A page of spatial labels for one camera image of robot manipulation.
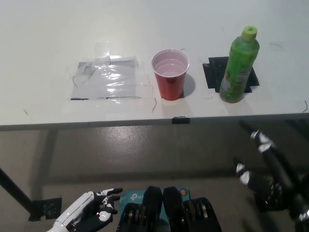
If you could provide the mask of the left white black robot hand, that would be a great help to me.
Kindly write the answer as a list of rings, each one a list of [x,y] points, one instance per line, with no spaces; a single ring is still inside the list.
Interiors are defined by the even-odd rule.
[[[122,188],[81,195],[54,222],[51,232],[97,232],[113,221],[118,211],[114,203],[120,200]]]

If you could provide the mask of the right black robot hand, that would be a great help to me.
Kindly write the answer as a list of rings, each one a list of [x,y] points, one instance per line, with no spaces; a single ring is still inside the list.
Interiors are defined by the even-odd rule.
[[[240,158],[233,163],[240,182],[254,193],[255,205],[260,212],[288,210],[292,220],[303,222],[309,219],[309,190],[275,143],[260,130],[245,121],[240,126],[254,140],[258,152],[271,171],[272,180],[254,173]]]

